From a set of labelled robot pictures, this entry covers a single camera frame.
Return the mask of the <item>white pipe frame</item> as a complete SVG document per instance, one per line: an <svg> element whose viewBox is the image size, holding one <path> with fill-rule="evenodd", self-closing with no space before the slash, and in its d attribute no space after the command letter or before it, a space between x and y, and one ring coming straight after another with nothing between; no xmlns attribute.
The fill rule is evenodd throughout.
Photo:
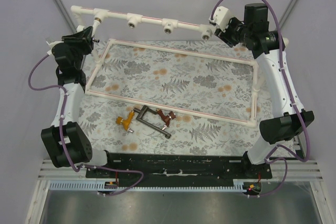
<svg viewBox="0 0 336 224"><path fill-rule="evenodd" d="M197 24L192 24L192 23L180 22L176 19L168 19L168 18L161 19L161 18L147 17L147 16L143 16L140 14L134 14L134 13L119 13L119 12L113 12L113 11L106 10L106 9L86 8L86 7L75 6L75 5L71 7L71 12L78 22L78 27L77 27L78 29L84 28L85 22L82 19L82 15L84 14L84 15L93 15L95 17L93 21L94 30L97 30L99 25L106 18L118 18L118 19L126 20L130 26L136 26L138 24L145 23L145 24L152 24L152 25L160 25L166 28L167 25L172 25L174 28L187 29L187 30L200 32L203 37L208 37L212 33L212 28L209 25L203 25L203 24L197 25ZM92 83L94 79L97 77L98 72L100 71L100 69L102 68L105 62L105 58L108 53L108 50L113 45L129 46L133 48L143 48L143 49L154 50L158 52L167 52L167 53L172 53L172 54L186 55L186 56L192 56L192 57L198 57L198 58L204 58L204 59L210 59L210 60L219 60L219 61L225 61L225 62L231 62L231 63L238 63L238 64L248 65L252 67L253 68L253 85L251 89L250 119L249 120L234 119L234 118L229 118L227 116L219 116L219 115L203 113L199 111L172 107L172 106L158 104L158 103L141 101L141 100L137 100L133 98L122 97L120 95L93 91L91 89ZM95 60L96 65L85 88L87 95L107 98L107 99L115 100L115 101L147 105L147 106L155 107L155 108L162 109L162 110L172 110L177 113L182 113L182 114L186 114L190 116L199 116L201 118L218 120L218 121L222 121L225 123L234 123L234 124L243 125L249 128L255 128L257 126L258 92L260 90L260 86L264 82L264 78L258 77L259 65L257 64L256 60L238 59L238 58L232 58L232 57L226 57L226 56L220 56L220 55L206 54L206 53L201 53L201 52L178 50L174 48L159 47L159 46L151 46L151 45L140 44L140 43L135 43L135 42L130 42L130 41L116 40L112 38L109 39L107 46L104 52L102 53L101 57L99 57L98 54L94 52L93 58Z"/></svg>

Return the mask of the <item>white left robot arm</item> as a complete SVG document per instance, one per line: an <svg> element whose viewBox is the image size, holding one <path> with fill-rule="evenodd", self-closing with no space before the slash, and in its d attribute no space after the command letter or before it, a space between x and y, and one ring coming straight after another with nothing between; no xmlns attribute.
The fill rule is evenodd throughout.
<svg viewBox="0 0 336 224"><path fill-rule="evenodd" d="M56 116L41 139L56 168L76 167L79 164L104 166L106 151L99 151L78 124L80 102L85 94L86 75L81 65L84 56L93 51L93 27L89 26L72 35L63 36L51 49L57 63L57 87L60 101Z"/></svg>

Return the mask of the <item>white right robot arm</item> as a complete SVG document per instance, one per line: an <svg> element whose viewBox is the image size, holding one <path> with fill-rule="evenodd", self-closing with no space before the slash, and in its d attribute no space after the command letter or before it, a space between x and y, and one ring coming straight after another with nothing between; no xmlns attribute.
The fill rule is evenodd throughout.
<svg viewBox="0 0 336 224"><path fill-rule="evenodd" d="M216 27L217 38L230 47L244 44L252 52L266 79L273 117L260 122L260 138L245 153L248 164L263 164L276 147L304 132L314 114L305 110L297 96L286 65L285 43L276 30L269 30L266 4L245 5L242 21L219 6L210 21Z"/></svg>

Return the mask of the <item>white water faucet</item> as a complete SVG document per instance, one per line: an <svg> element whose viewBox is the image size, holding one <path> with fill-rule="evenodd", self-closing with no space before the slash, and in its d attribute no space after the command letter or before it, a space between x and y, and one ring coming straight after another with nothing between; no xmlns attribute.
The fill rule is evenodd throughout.
<svg viewBox="0 0 336 224"><path fill-rule="evenodd" d="M102 19L96 17L93 21L92 26L86 27L85 25L78 25L76 28L76 37L84 38L87 41L90 41L92 44L99 43L100 39L95 37L97 28L102 23Z"/></svg>

